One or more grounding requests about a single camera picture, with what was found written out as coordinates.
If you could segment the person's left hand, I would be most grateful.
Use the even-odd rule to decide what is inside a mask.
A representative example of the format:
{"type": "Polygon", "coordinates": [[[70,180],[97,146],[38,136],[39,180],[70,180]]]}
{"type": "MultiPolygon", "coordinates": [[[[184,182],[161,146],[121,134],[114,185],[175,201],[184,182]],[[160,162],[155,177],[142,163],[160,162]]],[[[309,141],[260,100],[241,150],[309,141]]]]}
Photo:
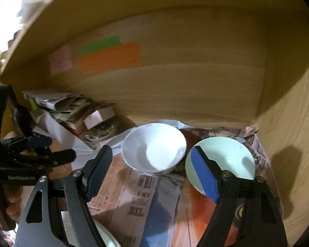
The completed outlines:
{"type": "Polygon", "coordinates": [[[23,186],[6,185],[4,191],[8,200],[6,213],[13,221],[19,223],[22,212],[23,186]]]}

